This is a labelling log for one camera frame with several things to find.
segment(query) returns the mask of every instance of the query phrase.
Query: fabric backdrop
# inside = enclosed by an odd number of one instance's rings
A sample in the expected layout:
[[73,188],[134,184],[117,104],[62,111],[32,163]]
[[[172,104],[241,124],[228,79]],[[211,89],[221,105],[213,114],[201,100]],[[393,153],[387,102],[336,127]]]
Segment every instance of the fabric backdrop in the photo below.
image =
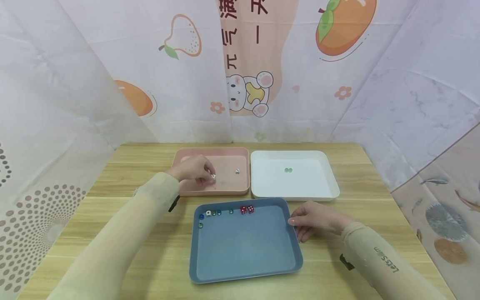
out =
[[358,142],[480,292],[474,0],[0,1],[0,298],[125,142]]

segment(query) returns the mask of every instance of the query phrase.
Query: pink tray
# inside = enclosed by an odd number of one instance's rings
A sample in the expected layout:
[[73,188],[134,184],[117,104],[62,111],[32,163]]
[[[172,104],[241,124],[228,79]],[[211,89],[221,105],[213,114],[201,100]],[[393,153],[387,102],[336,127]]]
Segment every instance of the pink tray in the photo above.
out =
[[213,184],[200,185],[194,180],[184,180],[180,184],[180,196],[228,196],[244,195],[250,188],[250,160],[248,149],[229,148],[182,148],[173,159],[172,167],[181,161],[202,154],[213,164],[216,181]]

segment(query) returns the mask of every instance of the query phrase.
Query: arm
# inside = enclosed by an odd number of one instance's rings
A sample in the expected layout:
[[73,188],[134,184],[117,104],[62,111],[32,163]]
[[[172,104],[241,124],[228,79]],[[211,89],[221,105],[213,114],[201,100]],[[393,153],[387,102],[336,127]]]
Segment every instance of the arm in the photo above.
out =
[[342,233],[345,259],[385,300],[446,299],[378,233],[354,222]]
[[385,300],[444,300],[445,297],[406,263],[380,235],[352,217],[315,202],[297,208],[288,223],[305,242],[316,229],[341,235],[345,259]]
[[193,156],[167,173],[157,173],[105,225],[68,269],[49,300],[116,299],[143,241],[178,195],[179,181],[211,180],[203,156]]

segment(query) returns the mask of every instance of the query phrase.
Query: sleeve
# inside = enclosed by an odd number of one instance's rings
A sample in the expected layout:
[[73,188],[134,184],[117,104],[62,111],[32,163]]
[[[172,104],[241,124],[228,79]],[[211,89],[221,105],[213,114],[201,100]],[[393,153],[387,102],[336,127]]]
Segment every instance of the sleeve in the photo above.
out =
[[342,233],[345,260],[384,300],[446,299],[373,229],[355,222]]
[[48,300],[116,299],[133,258],[178,190],[179,182],[166,173],[138,188],[77,257]]

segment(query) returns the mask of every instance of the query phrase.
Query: hand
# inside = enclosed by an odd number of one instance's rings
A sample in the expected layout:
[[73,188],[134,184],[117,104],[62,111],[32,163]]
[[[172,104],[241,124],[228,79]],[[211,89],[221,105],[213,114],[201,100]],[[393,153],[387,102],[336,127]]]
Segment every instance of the hand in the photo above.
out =
[[313,201],[300,205],[288,219],[288,223],[295,226],[297,239],[301,242],[306,242],[316,229],[341,235],[345,227],[353,222],[355,219],[349,215]]
[[215,168],[205,156],[194,155],[185,159],[178,166],[171,168],[166,173],[175,177],[178,181],[195,179],[197,183],[204,184],[213,182],[212,174],[215,174]]

